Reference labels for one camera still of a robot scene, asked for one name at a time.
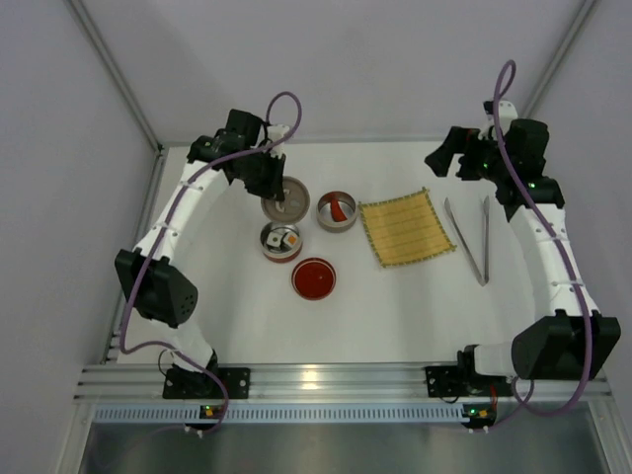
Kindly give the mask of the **beige round lid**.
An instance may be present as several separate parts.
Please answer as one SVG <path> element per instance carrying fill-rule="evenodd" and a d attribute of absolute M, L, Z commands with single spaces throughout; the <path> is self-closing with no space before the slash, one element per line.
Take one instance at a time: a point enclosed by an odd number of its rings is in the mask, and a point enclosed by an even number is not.
<path fill-rule="evenodd" d="M 296 224 L 307 214 L 310 194 L 298 179 L 284 177 L 282 180 L 282 200 L 261 199 L 263 214 L 272 222 Z"/>

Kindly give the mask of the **orange sushi roll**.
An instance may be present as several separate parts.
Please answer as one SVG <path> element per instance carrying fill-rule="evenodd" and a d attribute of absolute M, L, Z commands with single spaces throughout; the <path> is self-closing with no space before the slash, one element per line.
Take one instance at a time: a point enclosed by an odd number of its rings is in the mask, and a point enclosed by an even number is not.
<path fill-rule="evenodd" d="M 282 237 L 282 245 L 292 249 L 300 242 L 299 236 L 294 232 L 286 232 Z"/>

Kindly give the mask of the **red food piece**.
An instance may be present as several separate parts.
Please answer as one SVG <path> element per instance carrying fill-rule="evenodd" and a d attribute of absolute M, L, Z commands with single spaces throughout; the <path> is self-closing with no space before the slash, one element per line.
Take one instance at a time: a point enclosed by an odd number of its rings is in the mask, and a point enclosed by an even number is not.
<path fill-rule="evenodd" d="M 348 219 L 336 197 L 330 199 L 330 213 L 334 222 L 344 222 Z"/>

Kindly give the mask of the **beige steel container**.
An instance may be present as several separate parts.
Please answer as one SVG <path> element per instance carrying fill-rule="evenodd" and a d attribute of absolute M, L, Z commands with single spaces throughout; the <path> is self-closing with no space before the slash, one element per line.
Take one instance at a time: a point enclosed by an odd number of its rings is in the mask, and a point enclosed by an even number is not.
<path fill-rule="evenodd" d="M 358 212 L 356 200 L 342 191 L 323 194 L 316 205 L 319 225 L 331 233 L 343 233 L 351 229 L 357 220 Z"/>

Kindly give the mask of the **red round lid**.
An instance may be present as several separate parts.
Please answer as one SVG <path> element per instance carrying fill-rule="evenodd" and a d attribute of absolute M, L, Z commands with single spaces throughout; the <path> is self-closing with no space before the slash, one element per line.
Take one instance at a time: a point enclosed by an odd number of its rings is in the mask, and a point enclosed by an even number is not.
<path fill-rule="evenodd" d="M 332 293 L 337 283 L 337 273 L 328 261 L 316 257 L 308 258 L 294 267 L 290 281 L 299 296 L 317 301 Z"/>

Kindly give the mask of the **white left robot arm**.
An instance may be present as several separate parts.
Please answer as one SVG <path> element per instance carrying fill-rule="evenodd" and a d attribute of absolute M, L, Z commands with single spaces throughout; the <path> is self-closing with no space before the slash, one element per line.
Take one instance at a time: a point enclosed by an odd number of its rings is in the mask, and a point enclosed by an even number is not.
<path fill-rule="evenodd" d="M 138 313 L 162 332 L 155 346 L 171 352 L 176 368 L 188 379 L 217 382 L 217 355 L 193 319 L 198 289 L 180 270 L 195 234 L 216 201 L 241 181 L 248 193 L 265 199 L 283 198 L 282 146 L 295 125 L 272 124 L 267 118 L 233 110 L 215 135 L 202 135 L 191 145 L 181 177 L 157 220 L 131 251 L 121 250 L 115 267 L 125 306 L 119 347 L 127 345 L 130 317 Z"/>

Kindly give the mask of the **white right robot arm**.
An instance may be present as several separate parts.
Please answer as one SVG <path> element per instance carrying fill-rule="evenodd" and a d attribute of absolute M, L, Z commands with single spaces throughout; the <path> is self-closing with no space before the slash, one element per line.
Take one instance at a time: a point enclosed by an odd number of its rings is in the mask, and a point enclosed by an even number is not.
<path fill-rule="evenodd" d="M 601 314 L 587 291 L 566 227 L 565 200 L 544 173 L 549 130 L 516 118 L 501 141 L 491 131 L 454 126 L 425 160 L 445 177 L 487 180 L 522 250 L 532 286 L 533 323 L 510 341 L 471 345 L 458 358 L 478 376 L 524 380 L 594 379 L 621 337 L 614 317 Z"/>

